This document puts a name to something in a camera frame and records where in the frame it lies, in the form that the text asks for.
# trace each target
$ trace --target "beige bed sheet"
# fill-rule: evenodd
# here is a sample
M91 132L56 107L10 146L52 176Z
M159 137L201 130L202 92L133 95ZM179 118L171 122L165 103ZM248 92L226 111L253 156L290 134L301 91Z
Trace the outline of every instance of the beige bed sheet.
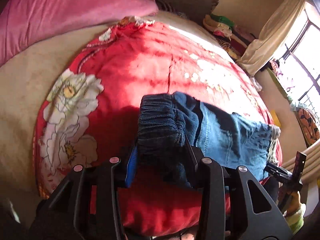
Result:
M194 22L162 11L145 18L169 24L206 49L231 60L216 40ZM27 226L39 201L32 167L38 110L77 52L107 27L105 24L84 28L38 42L0 67L0 187L9 187L0 190L0 199L14 202Z

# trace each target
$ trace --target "window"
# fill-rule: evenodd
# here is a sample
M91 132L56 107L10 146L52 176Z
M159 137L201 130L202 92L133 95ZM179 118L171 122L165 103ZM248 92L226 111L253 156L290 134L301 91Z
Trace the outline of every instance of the window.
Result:
M320 16L312 7L306 4L274 58L280 59L278 78L288 95L320 122Z

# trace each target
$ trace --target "pink cloth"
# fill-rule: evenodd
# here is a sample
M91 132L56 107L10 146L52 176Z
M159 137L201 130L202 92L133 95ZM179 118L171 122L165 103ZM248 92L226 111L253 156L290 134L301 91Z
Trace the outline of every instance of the pink cloth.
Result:
M0 66L37 41L157 12L155 0L9 0L0 15Z

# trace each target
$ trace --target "red blanket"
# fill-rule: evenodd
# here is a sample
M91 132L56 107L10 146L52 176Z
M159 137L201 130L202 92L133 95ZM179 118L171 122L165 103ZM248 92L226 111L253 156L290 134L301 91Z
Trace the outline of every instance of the red blanket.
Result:
M127 18L82 50L39 111L34 159L41 195L48 196L74 165L90 167L117 156L137 135L142 96L174 91L273 123L236 64L162 23ZM281 163L279 143L277 158ZM196 224L201 194L139 167L132 187L119 190L119 202L125 227L159 236Z

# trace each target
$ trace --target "red bed sheet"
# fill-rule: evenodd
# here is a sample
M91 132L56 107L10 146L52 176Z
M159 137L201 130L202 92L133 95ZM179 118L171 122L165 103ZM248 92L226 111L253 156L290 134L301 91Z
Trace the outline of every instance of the red bed sheet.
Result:
M68 69L75 74L94 75L104 87L97 96L97 108L87 116L90 124L85 136L93 137L97 144L98 158L92 165L117 156L121 147L132 143L145 94L182 91L226 112L273 124L265 104L239 66L162 23L124 22L91 41ZM48 101L42 105L35 130L35 170L42 196L55 188L42 165L46 158L41 152L46 147L42 138L49 126L44 111L48 105ZM279 142L276 155L281 163ZM55 172L62 179L74 164L70 161ZM201 194L166 184L155 168L140 166L131 188L119 189L119 203L125 227L142 235L160 236L198 223ZM227 212L229 208L226 196Z

